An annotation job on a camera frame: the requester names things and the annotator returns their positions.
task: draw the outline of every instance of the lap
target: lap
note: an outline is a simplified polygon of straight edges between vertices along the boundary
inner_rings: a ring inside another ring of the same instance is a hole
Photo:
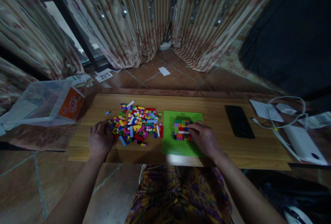
[[[179,215],[178,211],[208,216],[216,222],[223,222],[224,216],[231,214],[217,168],[188,167],[181,183],[174,166],[146,166],[126,222],[164,220],[167,215]]]

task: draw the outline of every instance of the clear plastic container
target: clear plastic container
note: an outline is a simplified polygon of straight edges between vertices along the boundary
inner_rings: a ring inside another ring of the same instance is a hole
[[[69,80],[31,83],[0,122],[46,127],[76,123],[84,96],[71,84]]]

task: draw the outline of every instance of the smartphone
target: smartphone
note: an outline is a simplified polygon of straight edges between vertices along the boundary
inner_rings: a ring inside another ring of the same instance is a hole
[[[239,106],[225,106],[232,131],[238,138],[255,139],[251,126],[248,123],[245,112]]]

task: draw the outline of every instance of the wooden table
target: wooden table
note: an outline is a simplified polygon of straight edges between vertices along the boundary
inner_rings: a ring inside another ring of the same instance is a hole
[[[97,94],[90,109],[85,114],[77,132],[72,138],[68,151],[69,160],[87,161],[89,154],[88,130],[95,123],[113,118],[121,111],[121,103],[135,101],[135,105],[164,110],[201,112],[204,122],[211,126],[217,135],[221,147],[239,168],[290,170],[291,162],[287,151],[271,130],[257,126],[251,117],[256,117],[248,99],[202,98],[179,96],[150,96],[124,94]],[[225,105],[236,105],[244,109],[255,134],[255,139],[243,139],[234,136]],[[182,166],[213,166],[208,158],[185,157],[162,154],[162,139],[148,136],[148,145],[142,147],[131,143],[123,147],[118,140],[106,158],[106,162],[169,164]]]

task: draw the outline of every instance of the white cable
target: white cable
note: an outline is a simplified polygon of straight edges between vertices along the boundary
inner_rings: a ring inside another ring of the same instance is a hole
[[[277,126],[275,125],[275,123],[273,122],[273,120],[270,119],[270,108],[268,108],[268,110],[267,110],[267,111],[268,111],[267,114],[268,114],[268,118],[270,119],[270,121],[271,121],[273,127],[264,127],[264,126],[261,125],[261,124],[258,122],[258,120],[255,119],[255,118],[253,118],[252,120],[253,120],[257,125],[259,125],[260,127],[263,127],[263,128],[265,128],[265,129],[272,129],[272,130],[273,130],[273,133],[276,135],[276,137],[279,139],[279,141],[283,144],[283,146],[285,146],[285,148],[289,151],[289,153],[291,153],[292,156],[293,156],[294,158],[296,158],[298,161],[301,162],[301,159],[298,157],[298,155],[297,155],[297,154],[296,154],[296,153],[290,148],[290,146],[292,146],[292,145],[289,144],[289,143],[287,143],[287,142],[283,139],[283,137],[278,133],[277,130],[278,130],[279,128],[285,128],[285,127],[288,127],[288,126],[294,124],[295,122],[298,121],[298,119],[299,119],[301,116],[305,116],[304,128],[307,129],[307,126],[308,126],[308,119],[307,119],[308,114],[306,113],[306,103],[305,103],[305,101],[304,101],[302,98],[297,97],[297,96],[280,96],[280,97],[276,97],[276,98],[271,99],[271,100],[268,102],[268,105],[271,105],[271,103],[272,103],[274,100],[276,100],[276,99],[280,99],[280,98],[296,98],[296,99],[300,99],[300,100],[302,101],[302,104],[303,104],[303,107],[302,107],[302,113],[299,114],[299,115],[296,115],[296,118],[295,118],[291,123],[286,124],[286,125],[283,125],[283,126],[279,126],[279,127],[277,127]]]
[[[273,133],[277,136],[283,146],[285,146],[285,148],[292,154],[292,156],[301,162],[301,159],[298,157],[298,155],[291,149],[291,147],[289,147],[290,144],[288,144],[275,129],[273,130]]]
[[[276,97],[276,98],[273,98],[271,99],[269,102],[268,102],[268,105],[271,105],[271,103],[274,101],[274,100],[277,100],[277,99],[280,99],[280,98],[296,98],[296,99],[300,99],[302,101],[302,104],[303,104],[303,107],[302,107],[302,113],[297,115],[296,118],[289,124],[286,124],[286,125],[283,125],[283,126],[279,126],[277,127],[275,125],[275,122],[273,120],[270,119],[270,109],[268,108],[268,111],[267,111],[267,114],[268,114],[268,118],[270,119],[271,123],[272,123],[272,126],[273,127],[264,127],[263,125],[261,125],[257,119],[253,119],[253,121],[258,124],[260,127],[263,127],[265,129],[279,129],[279,128],[284,128],[284,127],[288,127],[288,126],[291,126],[292,124],[294,124],[295,122],[298,121],[298,119],[301,117],[301,116],[305,116],[305,122],[304,122],[304,128],[307,129],[307,124],[308,124],[308,121],[307,121],[307,117],[308,117],[308,114],[306,113],[306,103],[305,101],[300,98],[300,97],[297,97],[297,96],[280,96],[280,97]]]

